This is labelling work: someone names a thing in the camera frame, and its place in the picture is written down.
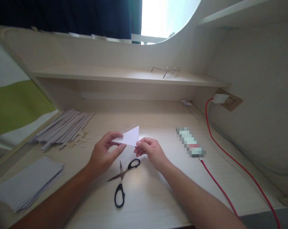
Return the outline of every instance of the charger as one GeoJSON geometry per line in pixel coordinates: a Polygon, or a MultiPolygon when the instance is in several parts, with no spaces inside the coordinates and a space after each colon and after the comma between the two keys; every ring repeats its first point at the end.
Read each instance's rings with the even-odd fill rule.
{"type": "Polygon", "coordinates": [[[224,103],[227,98],[230,97],[228,94],[215,94],[213,96],[213,103],[224,103]]]}

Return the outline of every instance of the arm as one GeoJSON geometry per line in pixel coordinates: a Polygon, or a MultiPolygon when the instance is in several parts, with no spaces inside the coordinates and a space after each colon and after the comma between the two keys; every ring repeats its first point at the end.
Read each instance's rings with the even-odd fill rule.
{"type": "Polygon", "coordinates": [[[200,228],[242,228],[243,223],[217,198],[193,182],[165,156],[157,140],[143,138],[137,142],[137,157],[147,154],[151,163],[164,176],[187,216],[200,228]]]}
{"type": "Polygon", "coordinates": [[[96,143],[88,164],[11,228],[61,228],[92,181],[104,173],[126,148],[125,144],[111,142],[122,136],[119,132],[108,132],[103,136],[96,143]],[[113,145],[119,146],[109,153],[108,149],[113,145]]]}

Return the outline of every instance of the wall socket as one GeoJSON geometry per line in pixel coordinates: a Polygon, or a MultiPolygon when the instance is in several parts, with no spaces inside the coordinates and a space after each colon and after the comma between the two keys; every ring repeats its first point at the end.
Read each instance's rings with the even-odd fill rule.
{"type": "Polygon", "coordinates": [[[241,104],[243,102],[243,99],[238,98],[237,96],[232,95],[231,93],[226,92],[225,90],[223,90],[221,88],[219,88],[216,91],[216,94],[227,94],[227,95],[229,95],[227,100],[224,103],[220,104],[220,105],[222,105],[224,108],[226,108],[229,111],[234,110],[239,104],[241,104]]]}

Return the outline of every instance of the red wire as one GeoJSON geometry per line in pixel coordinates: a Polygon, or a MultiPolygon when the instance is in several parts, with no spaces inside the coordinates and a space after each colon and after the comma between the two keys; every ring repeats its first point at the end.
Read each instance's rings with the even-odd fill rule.
{"type": "Polygon", "coordinates": [[[219,189],[223,192],[223,194],[226,196],[227,200],[229,201],[235,215],[238,217],[237,212],[232,204],[232,202],[230,201],[229,197],[226,195],[225,191],[222,189],[222,187],[218,184],[218,182],[215,180],[215,178],[212,176],[212,174],[210,173],[210,171],[207,169],[207,167],[205,166],[204,162],[202,160],[200,160],[201,163],[203,164],[203,166],[205,167],[205,169],[207,170],[207,172],[209,173],[209,175],[211,176],[211,178],[214,180],[214,182],[216,183],[216,185],[218,185],[219,189]]]}
{"type": "MultiPolygon", "coordinates": [[[[210,100],[213,100],[213,99],[214,99],[214,98],[209,99],[209,100],[207,101],[206,105],[205,105],[205,115],[206,115],[206,118],[207,118],[207,104],[208,104],[208,102],[209,102],[210,100]]],[[[264,191],[261,189],[261,187],[260,187],[259,184],[257,183],[257,181],[256,181],[256,180],[254,179],[254,177],[248,172],[248,170],[246,170],[240,163],[238,163],[234,158],[232,158],[223,148],[221,148],[221,146],[220,146],[220,145],[215,141],[215,139],[213,138],[212,133],[211,133],[211,130],[210,130],[210,126],[209,126],[209,124],[208,124],[208,118],[207,118],[207,127],[208,127],[208,131],[210,132],[211,138],[212,138],[213,141],[219,146],[219,148],[222,149],[222,151],[225,152],[226,155],[228,155],[228,156],[229,156],[233,161],[235,161],[240,167],[242,167],[243,170],[245,170],[245,171],[247,172],[247,174],[249,174],[249,176],[252,178],[252,180],[254,180],[254,182],[256,183],[256,185],[257,185],[257,187],[258,187],[258,189],[261,191],[261,193],[263,194],[263,196],[265,197],[267,203],[268,203],[269,206],[270,206],[270,209],[271,209],[271,211],[272,211],[272,213],[273,213],[273,215],[274,215],[274,217],[275,217],[275,220],[277,221],[277,228],[278,228],[278,229],[281,229],[280,221],[279,221],[279,219],[278,219],[278,217],[277,217],[277,214],[276,214],[274,208],[272,207],[271,203],[269,202],[268,198],[266,197],[264,191]]]]}

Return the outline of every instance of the green and white fabric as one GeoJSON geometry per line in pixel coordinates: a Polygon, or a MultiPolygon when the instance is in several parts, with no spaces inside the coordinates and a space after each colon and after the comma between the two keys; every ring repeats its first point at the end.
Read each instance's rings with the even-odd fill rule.
{"type": "Polygon", "coordinates": [[[0,148],[12,149],[57,112],[0,45],[0,148]]]}

